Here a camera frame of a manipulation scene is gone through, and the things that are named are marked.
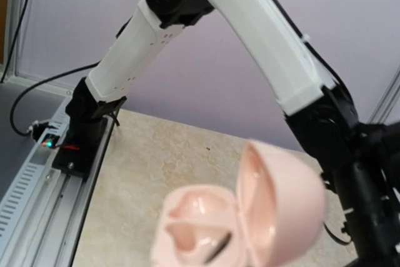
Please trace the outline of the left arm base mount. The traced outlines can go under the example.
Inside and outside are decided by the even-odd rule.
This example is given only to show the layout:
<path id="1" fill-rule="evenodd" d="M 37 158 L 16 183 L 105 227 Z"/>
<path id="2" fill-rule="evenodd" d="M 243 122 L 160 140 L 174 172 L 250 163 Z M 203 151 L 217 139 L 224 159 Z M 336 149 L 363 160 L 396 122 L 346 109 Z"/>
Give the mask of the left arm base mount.
<path id="1" fill-rule="evenodd" d="M 51 167 L 86 180 L 103 138 L 107 118 L 83 122 L 72 119 Z"/>

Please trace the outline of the pink earbud charging case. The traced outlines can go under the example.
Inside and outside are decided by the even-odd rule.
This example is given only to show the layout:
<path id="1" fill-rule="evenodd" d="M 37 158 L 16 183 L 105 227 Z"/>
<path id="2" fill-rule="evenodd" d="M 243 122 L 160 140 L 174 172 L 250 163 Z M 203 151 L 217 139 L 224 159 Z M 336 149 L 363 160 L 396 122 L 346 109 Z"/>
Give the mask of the pink earbud charging case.
<path id="1" fill-rule="evenodd" d="M 249 140 L 236 189 L 195 184 L 164 199 L 152 266 L 282 266 L 318 240 L 326 214 L 321 178 L 288 151 Z"/>

